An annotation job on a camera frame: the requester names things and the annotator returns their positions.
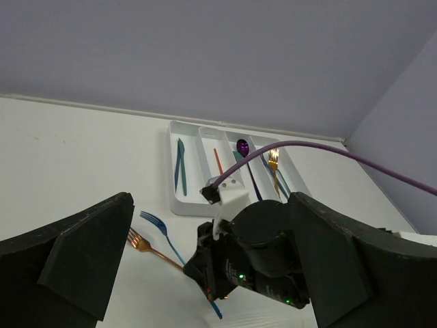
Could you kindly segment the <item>gold ornate fork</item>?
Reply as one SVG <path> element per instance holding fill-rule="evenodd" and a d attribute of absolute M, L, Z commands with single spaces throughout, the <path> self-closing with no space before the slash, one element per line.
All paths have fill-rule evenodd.
<path fill-rule="evenodd" d="M 268 164 L 273 172 L 274 188 L 277 195 L 280 196 L 279 183 L 277 178 L 277 169 L 279 164 L 279 149 L 273 148 L 268 152 Z"/>

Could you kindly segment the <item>dark blue metal fork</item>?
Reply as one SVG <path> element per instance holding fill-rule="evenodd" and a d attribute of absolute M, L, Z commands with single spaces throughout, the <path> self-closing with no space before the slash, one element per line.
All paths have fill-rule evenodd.
<path fill-rule="evenodd" d="M 267 169 L 268 173 L 270 174 L 271 178 L 274 180 L 274 171 L 271 168 L 271 166 L 269 165 L 268 161 L 266 160 L 264 155 L 261 155 L 261 160 L 262 163 L 264 164 L 265 168 Z M 287 192 L 287 189 L 281 184 L 281 181 L 278 180 L 278 190 L 280 190 L 280 192 L 282 193 L 282 195 L 285 198 L 288 198 L 289 193 Z"/>

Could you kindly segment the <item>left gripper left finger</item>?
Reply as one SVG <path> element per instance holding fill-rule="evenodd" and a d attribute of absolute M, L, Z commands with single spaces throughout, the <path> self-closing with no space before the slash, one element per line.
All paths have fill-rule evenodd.
<path fill-rule="evenodd" d="M 104 319 L 135 209 L 118 193 L 1 242 L 2 327 L 95 327 Z"/>

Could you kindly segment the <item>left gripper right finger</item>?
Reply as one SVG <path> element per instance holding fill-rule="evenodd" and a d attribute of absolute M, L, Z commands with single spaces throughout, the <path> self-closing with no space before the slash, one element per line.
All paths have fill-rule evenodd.
<path fill-rule="evenodd" d="M 318 327 L 435 327 L 436 248 L 342 215 L 304 193 L 288 201 Z"/>

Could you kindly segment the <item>purple metal spoon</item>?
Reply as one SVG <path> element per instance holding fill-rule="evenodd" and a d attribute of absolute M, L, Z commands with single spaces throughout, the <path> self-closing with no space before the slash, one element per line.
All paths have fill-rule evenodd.
<path fill-rule="evenodd" d="M 239 139 L 239 140 L 236 142 L 236 148 L 237 148 L 238 153 L 242 156 L 242 158 L 245 159 L 245 158 L 249 155 L 249 151 L 250 151 L 250 149 L 249 149 L 249 144 L 248 144 L 248 142 L 247 142 L 246 140 L 244 140 L 244 139 Z M 249 163 L 247 163 L 246 166 L 247 166 L 247 168 L 248 168 L 248 171 L 249 171 L 249 174 L 250 174 L 250 177 L 251 177 L 252 183 L 253 183 L 253 188 L 254 188 L 254 190 L 255 190 L 255 194 L 256 194 L 256 196 L 257 196 L 257 199 L 258 199 L 259 201 L 262 201 L 263 199 L 262 199 L 261 193 L 260 193 L 260 191 L 259 191 L 259 189 L 258 189 L 258 186 L 257 186 L 256 181 L 255 181 L 255 179 L 254 179 L 253 172 L 252 172 L 252 170 L 251 170 L 251 168 L 250 168 Z"/>

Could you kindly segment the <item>orange chopstick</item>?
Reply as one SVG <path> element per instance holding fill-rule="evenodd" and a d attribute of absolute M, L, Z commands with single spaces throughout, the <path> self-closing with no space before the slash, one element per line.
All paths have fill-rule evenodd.
<path fill-rule="evenodd" d="M 223 167 L 221 165 L 221 161 L 220 161 L 220 158 L 219 158 L 219 153 L 218 153 L 218 150 L 216 148 L 214 148 L 214 155 L 215 155 L 215 159 L 216 159 L 216 163 L 217 163 L 217 166 L 218 166 L 219 173 L 221 175 L 221 174 L 223 174 Z"/>

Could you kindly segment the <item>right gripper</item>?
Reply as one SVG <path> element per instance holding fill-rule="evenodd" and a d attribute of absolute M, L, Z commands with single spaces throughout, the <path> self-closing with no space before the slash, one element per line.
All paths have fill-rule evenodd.
<path fill-rule="evenodd" d="M 197 248 L 184 265 L 209 301 L 224 299 L 237 287 L 302 309 L 310 302 L 296 253 L 290 206 L 274 200 L 251 204 L 215 241 L 213 224 L 197 228 Z"/>

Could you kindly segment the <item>iridescent rainbow fork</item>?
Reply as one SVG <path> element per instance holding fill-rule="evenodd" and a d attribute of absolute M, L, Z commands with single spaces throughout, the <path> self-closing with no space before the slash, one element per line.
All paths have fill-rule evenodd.
<path fill-rule="evenodd" d="M 277 174 L 279 175 L 279 180 L 281 181 L 281 184 L 282 184 L 282 186 L 283 186 L 283 189 L 286 191 L 287 196 L 289 196 L 290 193 L 291 193 L 291 191 L 290 191 L 290 188 L 288 187 L 287 182 L 286 182 L 286 180 L 284 179 L 284 176 L 283 176 L 283 174 L 281 173 L 280 169 L 277 170 Z"/>

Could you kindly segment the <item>white cutlery tray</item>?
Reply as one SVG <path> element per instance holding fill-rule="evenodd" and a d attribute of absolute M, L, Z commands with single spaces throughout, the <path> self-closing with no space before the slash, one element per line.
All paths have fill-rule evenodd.
<path fill-rule="evenodd" d="M 188 190 L 187 196 L 183 194 L 181 177 L 179 177 L 177 191 L 175 192 L 174 189 L 174 171 L 178 154 L 179 138 L 183 141 L 185 147 L 184 162 Z M 207 185 L 209 179 L 216 178 L 220 175 L 214 155 L 214 148 L 218 150 L 224 172 L 236 164 L 233 151 L 237 151 L 236 142 L 239 139 L 244 139 L 248 142 L 249 152 L 254 152 L 275 142 L 273 138 L 262 137 L 260 135 L 221 130 L 179 121 L 169 123 L 167 141 L 170 177 L 169 201 L 172 213 L 190 217 L 215 216 L 218 211 L 218 206 L 210 205 L 201 195 L 200 191 Z M 249 165 L 263 200 L 287 201 L 288 198 L 285 198 L 281 192 L 280 196 L 277 195 L 274 188 L 274 180 L 262 163 L 261 156 L 253 159 Z M 296 191 L 305 194 L 310 193 L 292 157 L 285 148 L 279 150 L 279 169 L 291 193 Z M 232 178 L 243 184 L 249 192 L 251 203 L 258 201 L 246 165 L 234 172 Z"/>

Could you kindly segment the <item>rose gold fork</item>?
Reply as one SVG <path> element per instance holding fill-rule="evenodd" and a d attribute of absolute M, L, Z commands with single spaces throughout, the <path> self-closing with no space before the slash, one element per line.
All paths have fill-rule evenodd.
<path fill-rule="evenodd" d="M 164 260 L 166 263 L 170 264 L 171 266 L 175 267 L 179 271 L 183 271 L 182 266 L 178 263 L 174 262 L 172 259 L 168 258 L 166 255 L 160 253 L 159 251 L 155 250 L 150 242 L 143 238 L 136 230 L 134 230 L 132 227 L 130 227 L 127 241 L 137 250 L 140 252 L 150 252 L 154 254 L 155 256 L 158 256 L 162 260 Z"/>

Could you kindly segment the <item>blue plastic fork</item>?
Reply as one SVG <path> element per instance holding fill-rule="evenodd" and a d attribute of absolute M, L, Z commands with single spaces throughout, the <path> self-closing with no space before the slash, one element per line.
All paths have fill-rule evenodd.
<path fill-rule="evenodd" d="M 181 258 L 188 260 L 195 248 L 196 229 L 199 224 L 208 222 L 204 217 L 179 217 L 165 214 L 158 223 L 155 219 L 139 214 L 135 218 L 135 229 L 158 252 L 182 266 Z M 148 264 L 156 266 L 155 269 L 146 269 L 149 278 L 141 278 L 141 282 L 149 283 L 145 288 L 156 297 L 157 303 L 152 307 L 168 312 L 164 318 L 166 323 L 176 320 L 192 320 L 194 326 L 208 326 L 223 322 L 222 312 L 217 305 L 210 305 L 195 282 L 191 281 L 177 267 L 151 252 L 136 256 L 142 260 L 140 266 L 146 269 Z"/>

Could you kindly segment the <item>dark blue plastic knife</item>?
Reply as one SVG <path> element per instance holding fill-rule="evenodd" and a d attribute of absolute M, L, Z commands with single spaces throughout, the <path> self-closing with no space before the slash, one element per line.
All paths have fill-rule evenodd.
<path fill-rule="evenodd" d="M 175 164 L 175 171 L 174 171 L 174 189 L 175 192 L 177 191 L 178 188 L 178 180 L 179 180 L 179 172 L 180 172 L 180 162 L 181 162 L 181 155 L 178 152 L 177 154 L 177 158 L 176 158 L 176 164 Z"/>

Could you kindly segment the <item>teal plastic knife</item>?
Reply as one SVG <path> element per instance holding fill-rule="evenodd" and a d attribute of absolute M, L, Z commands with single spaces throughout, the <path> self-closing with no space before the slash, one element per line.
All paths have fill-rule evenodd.
<path fill-rule="evenodd" d="M 180 138 L 178 139 L 178 152 L 181 155 L 179 177 L 182 178 L 183 194 L 184 194 L 184 196 L 187 196 L 188 190 L 187 190 L 187 181 L 186 181 L 186 168 L 185 168 L 185 162 L 184 162 L 185 147 L 184 147 L 183 141 Z"/>

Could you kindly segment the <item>teal plastic spoon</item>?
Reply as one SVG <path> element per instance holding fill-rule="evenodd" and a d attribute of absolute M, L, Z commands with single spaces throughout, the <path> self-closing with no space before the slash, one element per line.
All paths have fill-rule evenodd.
<path fill-rule="evenodd" d="M 238 151 L 233 151 L 233 155 L 237 163 L 243 159 L 243 156 Z"/>

